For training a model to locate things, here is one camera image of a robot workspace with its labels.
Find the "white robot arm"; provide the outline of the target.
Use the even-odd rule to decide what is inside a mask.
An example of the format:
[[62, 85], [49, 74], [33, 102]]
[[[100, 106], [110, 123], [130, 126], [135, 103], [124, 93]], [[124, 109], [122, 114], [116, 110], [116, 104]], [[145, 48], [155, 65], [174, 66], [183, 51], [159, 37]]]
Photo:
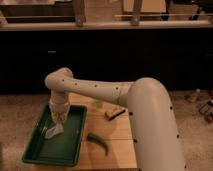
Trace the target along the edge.
[[136, 163], [142, 171], [186, 171], [173, 105], [164, 85], [150, 77], [129, 82], [81, 80], [63, 67], [45, 77], [53, 115], [68, 114], [71, 92], [128, 109]]

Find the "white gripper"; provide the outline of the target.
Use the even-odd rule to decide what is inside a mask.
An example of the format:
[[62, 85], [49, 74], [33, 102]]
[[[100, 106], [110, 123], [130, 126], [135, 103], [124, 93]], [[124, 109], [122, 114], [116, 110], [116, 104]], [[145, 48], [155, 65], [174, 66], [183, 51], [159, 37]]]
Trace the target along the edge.
[[67, 120], [68, 112], [70, 110], [70, 104], [57, 104], [53, 102], [49, 102], [49, 108], [51, 112], [51, 118], [54, 122], [61, 120], [65, 122]]

